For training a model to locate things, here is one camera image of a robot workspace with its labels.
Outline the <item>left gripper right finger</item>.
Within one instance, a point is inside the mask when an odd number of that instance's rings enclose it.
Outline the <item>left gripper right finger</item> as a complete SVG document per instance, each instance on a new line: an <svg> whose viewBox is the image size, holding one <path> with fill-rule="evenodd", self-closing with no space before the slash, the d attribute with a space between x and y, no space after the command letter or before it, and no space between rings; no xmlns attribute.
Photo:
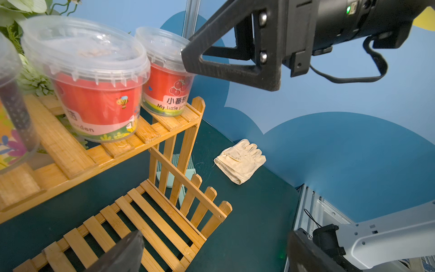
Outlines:
<svg viewBox="0 0 435 272"><path fill-rule="evenodd" d="M290 272L345 272L308 238L304 230L291 231L287 240Z"/></svg>

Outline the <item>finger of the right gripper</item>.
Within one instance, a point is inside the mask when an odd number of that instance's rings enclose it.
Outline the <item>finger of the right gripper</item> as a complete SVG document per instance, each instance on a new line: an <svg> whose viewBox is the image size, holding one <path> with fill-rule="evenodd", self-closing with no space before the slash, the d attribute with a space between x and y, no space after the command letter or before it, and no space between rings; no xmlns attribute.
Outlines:
<svg viewBox="0 0 435 272"><path fill-rule="evenodd" d="M283 1L226 1L182 50L186 71L277 91L281 85Z"/></svg>

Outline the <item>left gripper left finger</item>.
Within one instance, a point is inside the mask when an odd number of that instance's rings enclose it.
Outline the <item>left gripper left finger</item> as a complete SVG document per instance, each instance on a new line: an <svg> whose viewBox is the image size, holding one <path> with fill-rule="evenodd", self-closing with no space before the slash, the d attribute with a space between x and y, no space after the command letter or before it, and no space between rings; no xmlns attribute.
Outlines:
<svg viewBox="0 0 435 272"><path fill-rule="evenodd" d="M145 249L143 240L139 230L129 233L86 272L138 272Z"/></svg>

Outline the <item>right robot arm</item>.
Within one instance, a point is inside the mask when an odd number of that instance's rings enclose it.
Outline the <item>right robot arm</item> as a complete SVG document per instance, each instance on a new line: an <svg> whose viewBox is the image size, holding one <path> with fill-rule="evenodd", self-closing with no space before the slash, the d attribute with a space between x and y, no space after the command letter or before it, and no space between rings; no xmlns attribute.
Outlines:
<svg viewBox="0 0 435 272"><path fill-rule="evenodd" d="M227 1L182 50L188 72L267 91L280 88L282 67L306 74L310 60L333 45L363 38L375 77L333 83L372 83L388 69L379 49L399 48L413 20L433 1ZM435 203L354 224L330 224L312 235L291 231L288 272L360 272L387 262L420 262L435 252Z"/></svg>

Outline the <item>clear seed cup orange base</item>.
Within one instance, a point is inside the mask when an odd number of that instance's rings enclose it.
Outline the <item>clear seed cup orange base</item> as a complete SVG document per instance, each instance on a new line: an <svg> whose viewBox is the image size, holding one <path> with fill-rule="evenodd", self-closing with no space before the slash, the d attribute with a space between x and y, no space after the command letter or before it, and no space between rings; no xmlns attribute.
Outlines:
<svg viewBox="0 0 435 272"><path fill-rule="evenodd" d="M1 35L1 173L16 168L40 145L18 84L22 62L12 42Z"/></svg>

